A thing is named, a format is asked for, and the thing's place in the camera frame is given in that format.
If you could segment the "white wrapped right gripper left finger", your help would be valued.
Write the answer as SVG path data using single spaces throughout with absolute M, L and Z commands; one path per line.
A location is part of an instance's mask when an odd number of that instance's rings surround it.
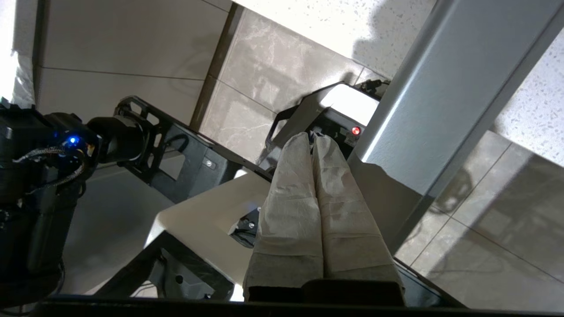
M 280 154 L 260 210 L 256 242 L 242 285 L 252 301 L 263 289 L 300 289 L 324 275 L 322 220 L 308 134 L 294 135 Z

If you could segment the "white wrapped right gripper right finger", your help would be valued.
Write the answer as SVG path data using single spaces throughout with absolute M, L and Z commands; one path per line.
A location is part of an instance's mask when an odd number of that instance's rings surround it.
M 403 288 L 381 231 L 332 138 L 315 137 L 313 169 L 325 277 L 391 282 Z

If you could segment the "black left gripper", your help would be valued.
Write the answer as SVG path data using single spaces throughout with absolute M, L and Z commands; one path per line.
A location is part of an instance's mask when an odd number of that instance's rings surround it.
M 6 100 L 0 111 L 0 197 L 14 203 L 40 189 L 84 181 L 100 138 L 75 114 L 42 115 Z

